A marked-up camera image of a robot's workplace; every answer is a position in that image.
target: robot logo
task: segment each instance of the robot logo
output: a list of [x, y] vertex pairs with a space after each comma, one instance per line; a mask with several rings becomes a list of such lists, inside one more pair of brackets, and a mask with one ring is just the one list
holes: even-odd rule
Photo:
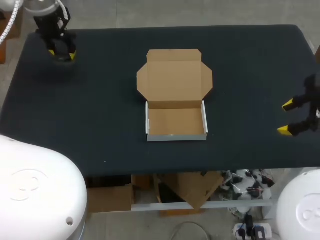
[[320, 194], [305, 196], [296, 208], [296, 217], [302, 227], [310, 232], [320, 232]]
[[39, 191], [48, 177], [36, 169], [24, 169], [11, 175], [10, 198], [13, 201], [28, 200], [32, 194]]

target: cable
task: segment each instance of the cable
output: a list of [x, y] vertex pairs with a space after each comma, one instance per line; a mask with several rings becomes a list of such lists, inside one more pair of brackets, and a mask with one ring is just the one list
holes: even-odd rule
[[198, 223], [195, 223], [193, 221], [185, 221], [185, 222], [182, 222], [182, 223], [178, 224], [177, 226], [175, 226], [175, 228], [173, 229], [173, 233], [172, 233], [169, 240], [173, 240], [175, 238], [175, 236], [177, 235], [177, 233], [181, 230], [182, 226], [186, 225], [186, 224], [192, 224], [192, 225], [198, 226], [204, 232], [206, 240], [210, 240], [210, 236], [207, 233], [207, 231], [201, 225], [199, 225]]
[[59, 5], [60, 7], [62, 8], [62, 11], [63, 11], [63, 17], [65, 20], [69, 20], [69, 16], [68, 16], [68, 12], [66, 10], [66, 7], [65, 5], [61, 2], [61, 0], [55, 0]]
[[10, 18], [6, 28], [4, 29], [2, 35], [0, 36], [0, 45], [4, 42], [4, 40], [6, 39], [6, 37], [9, 34], [12, 26], [14, 25], [14, 22], [16, 20], [17, 14], [18, 14], [19, 6], [20, 6], [20, 0], [15, 0], [11, 18]]

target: power strip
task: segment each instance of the power strip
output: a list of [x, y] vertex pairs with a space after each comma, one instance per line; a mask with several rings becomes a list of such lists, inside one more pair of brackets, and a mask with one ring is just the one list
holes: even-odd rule
[[[272, 230], [271, 226], [268, 223], [255, 223], [254, 227], [263, 227], [264, 228], [264, 234], [265, 234], [265, 239], [272, 239]], [[239, 229], [244, 229], [245, 232], [247, 232], [246, 224], [238, 223], [234, 226], [232, 230], [232, 234], [236, 237], [238, 240], [243, 240], [242, 236], [239, 235], [238, 231]], [[252, 240], [251, 236], [245, 236], [245, 240]]]

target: table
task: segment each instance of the table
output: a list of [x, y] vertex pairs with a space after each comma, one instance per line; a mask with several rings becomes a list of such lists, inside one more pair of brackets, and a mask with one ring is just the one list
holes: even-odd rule
[[[36, 34], [24, 46], [0, 133], [70, 158], [85, 177], [318, 167], [319, 135], [278, 134], [308, 108], [282, 105], [319, 70], [294, 25], [77, 30], [74, 64], [55, 64]], [[149, 49], [199, 49], [213, 70], [206, 141], [147, 142], [137, 71]]]

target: gray floor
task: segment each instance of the gray floor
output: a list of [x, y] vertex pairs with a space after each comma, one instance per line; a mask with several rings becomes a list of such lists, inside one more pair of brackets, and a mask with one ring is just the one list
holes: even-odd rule
[[[320, 45], [319, 0], [65, 0], [72, 20], [69, 29], [139, 28], [205, 25], [294, 24], [300, 27], [311, 49]], [[24, 17], [20, 39], [10, 40], [7, 63], [0, 65], [0, 107], [28, 33], [36, 26]], [[94, 214], [88, 220], [85, 240], [166, 240], [174, 227], [185, 221], [203, 225], [213, 240], [233, 239], [236, 219], [225, 209], [202, 215], [160, 218], [156, 212]], [[204, 239], [193, 226], [186, 226], [176, 239]]]

